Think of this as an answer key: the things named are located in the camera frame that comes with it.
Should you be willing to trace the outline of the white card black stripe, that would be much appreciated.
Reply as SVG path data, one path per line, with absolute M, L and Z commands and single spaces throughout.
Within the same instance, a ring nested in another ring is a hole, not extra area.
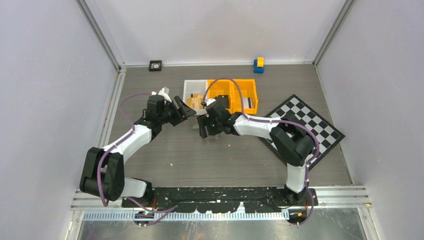
M 243 97 L 242 98 L 244 109 L 254 109 L 255 102 L 251 97 Z

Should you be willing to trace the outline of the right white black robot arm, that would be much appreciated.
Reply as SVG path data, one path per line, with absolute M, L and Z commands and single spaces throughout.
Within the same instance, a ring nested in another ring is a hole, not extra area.
M 204 102 L 205 114 L 197 117 L 199 135 L 205 139 L 220 133 L 254 136 L 270 140 L 287 165 L 285 198 L 299 205 L 306 197 L 309 156 L 317 157 L 320 143 L 313 132 L 292 114 L 281 117 L 257 117 L 241 112 L 230 113 L 213 99 Z

